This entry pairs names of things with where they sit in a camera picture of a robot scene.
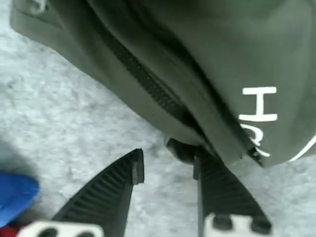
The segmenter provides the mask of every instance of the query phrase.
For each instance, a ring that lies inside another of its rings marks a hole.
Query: black zipper
[[[181,123],[195,126],[196,122],[189,110],[177,100],[177,96],[170,95],[171,89],[154,77],[116,37],[103,26],[102,37],[112,53],[124,64],[144,90],[171,116]]]

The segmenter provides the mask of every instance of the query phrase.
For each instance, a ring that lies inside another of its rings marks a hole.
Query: zipper teeth
[[[127,70],[137,79],[150,96],[170,115],[178,120],[187,120],[189,111],[174,101],[156,80],[146,71],[141,63],[105,28],[104,36],[109,49],[126,66]]]

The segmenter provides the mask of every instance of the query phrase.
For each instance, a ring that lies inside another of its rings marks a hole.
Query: olive green fabric
[[[13,0],[11,25],[167,136],[213,149],[224,162],[256,146],[259,163],[271,166],[315,152],[314,3],[50,0],[33,15],[34,1]],[[126,51],[170,99],[146,90],[122,60]],[[166,111],[169,100],[186,116]]]

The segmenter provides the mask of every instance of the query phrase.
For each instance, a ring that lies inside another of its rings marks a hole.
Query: blue object
[[[28,208],[39,189],[32,178],[0,173],[0,228]]]

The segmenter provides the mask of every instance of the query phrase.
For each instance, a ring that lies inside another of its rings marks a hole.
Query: white letter
[[[250,140],[257,146],[260,147],[260,142],[263,139],[263,131],[257,127],[250,126],[247,124],[240,124],[242,128],[249,129],[254,132],[255,137],[250,137]]]
[[[239,115],[240,120],[252,121],[252,122],[268,122],[276,121],[277,114],[264,114],[264,94],[275,94],[277,88],[274,86],[270,87],[254,87],[254,88],[244,88],[242,90],[243,95],[256,95],[256,114],[255,115]]]
[[[263,131],[262,131],[261,129],[257,128],[257,127],[250,126],[250,125],[247,125],[247,124],[240,124],[240,125],[241,125],[241,127],[242,127],[243,129],[249,129],[249,130],[251,130],[251,131],[254,132],[255,137],[254,137],[254,138],[253,138],[253,137],[250,137],[250,140],[251,140],[257,147],[260,147],[260,142],[261,142],[262,139],[263,139]],[[258,152],[259,154],[261,154],[261,155],[264,156],[264,157],[269,157],[269,156],[270,156],[269,153],[264,152],[264,151],[260,150],[259,148],[256,148],[256,150],[257,150],[257,152]]]

